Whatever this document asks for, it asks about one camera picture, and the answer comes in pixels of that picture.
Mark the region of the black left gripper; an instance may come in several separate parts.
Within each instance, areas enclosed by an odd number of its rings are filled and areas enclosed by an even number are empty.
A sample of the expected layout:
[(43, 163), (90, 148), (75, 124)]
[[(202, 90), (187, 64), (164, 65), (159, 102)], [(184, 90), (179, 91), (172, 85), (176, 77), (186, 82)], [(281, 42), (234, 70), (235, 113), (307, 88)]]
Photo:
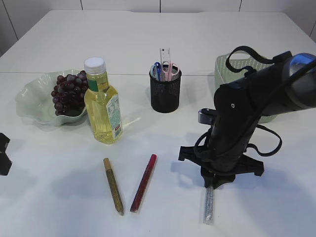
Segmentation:
[(0, 175), (7, 176), (12, 166), (12, 161), (6, 154), (10, 139), (3, 133), (0, 134)]

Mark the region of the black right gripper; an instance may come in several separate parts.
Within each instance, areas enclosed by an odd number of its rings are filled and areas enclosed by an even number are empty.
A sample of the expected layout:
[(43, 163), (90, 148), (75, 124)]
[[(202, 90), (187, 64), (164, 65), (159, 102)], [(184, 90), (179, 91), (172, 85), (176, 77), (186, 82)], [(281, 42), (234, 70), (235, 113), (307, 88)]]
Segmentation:
[(210, 141), (205, 139), (204, 145), (200, 145), (202, 138), (197, 140), (197, 155), (192, 147), (180, 147), (178, 160), (189, 160), (201, 167), (200, 174), (204, 179), (204, 187), (216, 189), (225, 183), (232, 183), (237, 174), (253, 173), (261, 176), (264, 172), (264, 164), (246, 156), (247, 148), (257, 149), (249, 139), (239, 141), (232, 149), (223, 155), (216, 155), (215, 150), (210, 149)]

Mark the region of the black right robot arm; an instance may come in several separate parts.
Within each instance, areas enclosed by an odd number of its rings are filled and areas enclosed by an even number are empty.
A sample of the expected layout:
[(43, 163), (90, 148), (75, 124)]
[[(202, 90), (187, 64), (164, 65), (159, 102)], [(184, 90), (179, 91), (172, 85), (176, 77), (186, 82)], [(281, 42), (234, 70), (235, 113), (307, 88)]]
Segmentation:
[(261, 176), (264, 164), (248, 157), (248, 148), (255, 149), (250, 138), (263, 116), (279, 115), (316, 106), (316, 58), (309, 53), (291, 52), (266, 59), (252, 48), (240, 46), (266, 68), (252, 66), (226, 67), (244, 76), (219, 86), (214, 94), (214, 109), (204, 108), (198, 121), (210, 128), (192, 147), (181, 147), (179, 160), (189, 160), (200, 167), (205, 187), (217, 188), (231, 183), (236, 175), (253, 173)]

